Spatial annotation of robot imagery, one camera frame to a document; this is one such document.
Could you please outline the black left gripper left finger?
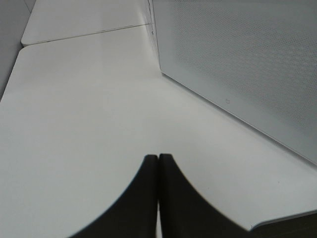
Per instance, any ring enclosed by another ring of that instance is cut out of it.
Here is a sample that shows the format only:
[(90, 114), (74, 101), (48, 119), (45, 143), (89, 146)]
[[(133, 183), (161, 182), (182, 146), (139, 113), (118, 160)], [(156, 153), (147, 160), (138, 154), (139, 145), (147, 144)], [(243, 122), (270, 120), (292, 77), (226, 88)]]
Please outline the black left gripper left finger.
[(73, 238), (155, 238), (158, 157), (146, 155), (129, 186), (98, 218)]

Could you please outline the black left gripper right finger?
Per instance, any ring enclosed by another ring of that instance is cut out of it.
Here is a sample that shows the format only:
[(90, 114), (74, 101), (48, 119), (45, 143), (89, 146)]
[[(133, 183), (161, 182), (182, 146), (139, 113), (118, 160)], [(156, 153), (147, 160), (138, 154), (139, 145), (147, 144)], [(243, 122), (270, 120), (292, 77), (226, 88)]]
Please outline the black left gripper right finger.
[(188, 182), (170, 154), (160, 154), (159, 213), (164, 238), (250, 238), (212, 207)]

